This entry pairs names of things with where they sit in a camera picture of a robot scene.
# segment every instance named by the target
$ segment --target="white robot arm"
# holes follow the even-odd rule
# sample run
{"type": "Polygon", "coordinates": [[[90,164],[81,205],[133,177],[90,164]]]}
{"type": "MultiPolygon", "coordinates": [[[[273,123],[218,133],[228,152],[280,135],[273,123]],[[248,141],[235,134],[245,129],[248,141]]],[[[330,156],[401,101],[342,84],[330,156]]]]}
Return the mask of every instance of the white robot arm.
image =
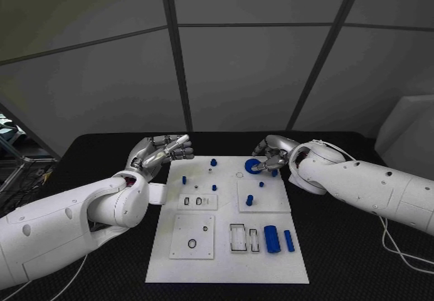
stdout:
{"type": "Polygon", "coordinates": [[[149,203],[166,201],[166,186],[149,183],[162,163],[193,158],[188,140],[188,135],[143,139],[124,171],[0,219],[0,290],[58,271],[139,225],[149,203]],[[88,220],[105,228],[92,232],[88,220]]]}
{"type": "Polygon", "coordinates": [[[268,160],[252,171],[278,169],[289,164],[290,182],[306,191],[329,192],[366,212],[434,235],[434,181],[364,161],[346,161],[342,153],[317,140],[299,144],[270,135],[258,144],[254,156],[263,149],[268,160]]]}

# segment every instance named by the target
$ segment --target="white cable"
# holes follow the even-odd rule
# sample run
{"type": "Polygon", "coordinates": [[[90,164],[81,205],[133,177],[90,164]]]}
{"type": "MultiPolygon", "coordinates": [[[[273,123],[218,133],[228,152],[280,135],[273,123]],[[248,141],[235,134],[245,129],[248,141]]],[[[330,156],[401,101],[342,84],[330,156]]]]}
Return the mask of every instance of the white cable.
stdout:
{"type": "Polygon", "coordinates": [[[20,292],[20,290],[30,284],[30,282],[32,280],[2,301],[9,300],[20,292]]]}
{"type": "Polygon", "coordinates": [[[434,275],[434,272],[433,272],[433,271],[423,270],[421,268],[414,267],[414,266],[408,263],[408,261],[407,261],[407,259],[404,258],[404,256],[407,256],[407,257],[410,257],[410,258],[413,258],[413,259],[421,260],[423,262],[430,263],[431,265],[434,265],[434,262],[431,262],[430,260],[423,259],[423,258],[420,258],[420,257],[415,257],[414,255],[410,255],[410,254],[405,254],[405,253],[401,252],[401,250],[400,250],[400,248],[398,248],[398,245],[397,245],[397,243],[395,243],[395,241],[394,241],[394,238],[392,238],[392,236],[391,236],[391,233],[389,233],[389,231],[388,231],[388,229],[387,229],[387,226],[388,226],[388,220],[385,219],[385,220],[387,220],[387,223],[385,223],[381,216],[379,216],[379,220],[382,221],[382,226],[385,227],[385,232],[382,233],[382,246],[384,246],[384,248],[385,248],[389,252],[392,252],[392,253],[395,253],[395,254],[400,255],[400,257],[401,257],[404,263],[405,263],[414,270],[417,270],[417,271],[420,271],[420,272],[423,272],[423,273],[427,273],[427,274],[434,275]],[[394,243],[394,246],[395,246],[397,251],[394,251],[392,249],[389,249],[389,248],[387,247],[387,245],[385,245],[385,234],[388,235],[388,237],[389,237],[389,239],[391,239],[391,242],[394,243]]]}
{"type": "Polygon", "coordinates": [[[66,284],[66,286],[65,286],[65,288],[61,290],[61,292],[55,295],[55,298],[52,298],[51,301],[55,301],[55,300],[58,299],[58,297],[64,294],[64,291],[68,289],[71,283],[74,282],[74,280],[75,280],[75,278],[77,278],[77,275],[78,275],[79,272],[81,272],[81,268],[84,267],[84,263],[85,263],[85,261],[87,261],[87,258],[88,258],[88,255],[85,255],[85,257],[84,257],[84,262],[81,263],[79,270],[77,271],[77,273],[75,273],[75,275],[74,275],[74,277],[72,277],[69,283],[66,284]]]}
{"type": "MultiPolygon", "coordinates": [[[[352,155],[351,155],[342,148],[339,148],[336,145],[333,145],[332,143],[327,143],[327,142],[325,142],[325,141],[322,141],[322,140],[320,140],[320,142],[323,142],[326,145],[329,145],[329,146],[330,146],[332,148],[335,148],[338,151],[340,151],[342,153],[345,153],[345,155],[346,155],[349,158],[352,158],[352,160],[355,160],[355,158],[352,157],[352,155]]],[[[433,272],[433,271],[423,270],[421,268],[414,267],[414,266],[408,263],[408,261],[407,261],[407,259],[404,258],[404,256],[407,256],[407,257],[410,257],[410,258],[413,258],[413,259],[415,259],[415,260],[420,260],[420,261],[423,261],[423,262],[426,262],[426,263],[434,265],[434,262],[433,262],[433,261],[430,261],[430,260],[427,260],[427,259],[423,259],[423,258],[420,258],[420,257],[417,257],[417,256],[414,256],[414,255],[410,255],[410,254],[405,254],[405,253],[401,252],[400,247],[398,247],[398,245],[397,245],[397,243],[395,243],[395,240],[394,240],[394,238],[392,238],[392,236],[391,236],[389,230],[387,229],[387,227],[388,227],[388,219],[385,218],[385,222],[384,222],[382,217],[379,216],[379,220],[382,221],[382,226],[385,227],[385,231],[384,231],[384,233],[382,233],[382,246],[384,246],[384,248],[385,248],[389,252],[392,252],[392,253],[395,253],[395,254],[400,255],[400,257],[401,257],[404,263],[405,263],[414,270],[417,270],[417,271],[420,271],[420,272],[423,272],[423,273],[428,273],[428,274],[433,274],[433,275],[434,275],[434,272],[433,272]],[[391,242],[394,243],[394,246],[395,246],[397,251],[387,247],[385,236],[389,237],[391,242]]]]}

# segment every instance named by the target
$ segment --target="table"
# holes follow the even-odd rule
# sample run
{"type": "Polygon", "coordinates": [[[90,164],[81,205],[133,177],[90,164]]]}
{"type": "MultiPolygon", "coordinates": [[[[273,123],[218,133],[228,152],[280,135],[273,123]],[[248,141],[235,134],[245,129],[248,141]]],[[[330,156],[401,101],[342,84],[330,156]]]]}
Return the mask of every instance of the table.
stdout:
{"type": "MultiPolygon", "coordinates": [[[[111,177],[123,170],[128,153],[143,137],[162,133],[90,134],[66,151],[39,197],[111,177]]],[[[268,134],[299,142],[322,139],[362,161],[382,164],[366,138],[352,132],[195,132],[199,156],[248,156],[268,134]]],[[[166,182],[169,166],[154,182],[166,182]]],[[[290,172],[283,169],[283,178],[290,172]]],[[[309,285],[144,283],[160,207],[149,205],[140,225],[90,254],[84,269],[58,300],[426,300],[434,296],[434,276],[413,271],[381,244],[378,217],[336,200],[316,196],[286,181],[293,219],[303,249],[309,285]]],[[[434,258],[434,238],[418,230],[389,224],[402,251],[434,258]]],[[[35,280],[12,300],[49,300],[69,282],[78,260],[35,280]]],[[[0,292],[0,298],[19,287],[0,292]]]]}

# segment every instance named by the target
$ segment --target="blue disc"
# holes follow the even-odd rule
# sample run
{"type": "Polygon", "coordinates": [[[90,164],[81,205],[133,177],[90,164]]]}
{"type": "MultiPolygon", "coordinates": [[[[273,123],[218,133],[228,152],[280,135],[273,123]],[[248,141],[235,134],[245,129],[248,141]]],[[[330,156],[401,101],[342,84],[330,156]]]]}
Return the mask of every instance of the blue disc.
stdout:
{"type": "Polygon", "coordinates": [[[247,163],[244,164],[244,168],[247,169],[247,172],[250,173],[250,174],[260,174],[261,173],[261,171],[252,171],[251,170],[251,168],[255,166],[255,165],[258,165],[261,163],[261,161],[258,160],[258,159],[250,159],[248,161],[247,161],[247,163]]]}

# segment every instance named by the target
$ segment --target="gray wall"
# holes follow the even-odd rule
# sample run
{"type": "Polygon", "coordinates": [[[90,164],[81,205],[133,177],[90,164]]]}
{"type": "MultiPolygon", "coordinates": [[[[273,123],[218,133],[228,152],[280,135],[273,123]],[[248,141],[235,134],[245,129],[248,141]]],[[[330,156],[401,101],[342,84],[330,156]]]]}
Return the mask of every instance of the gray wall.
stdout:
{"type": "Polygon", "coordinates": [[[33,2],[2,1],[0,104],[59,156],[87,133],[185,131],[185,113],[196,131],[375,137],[434,92],[434,1],[176,0],[183,60],[163,0],[33,2]]]}

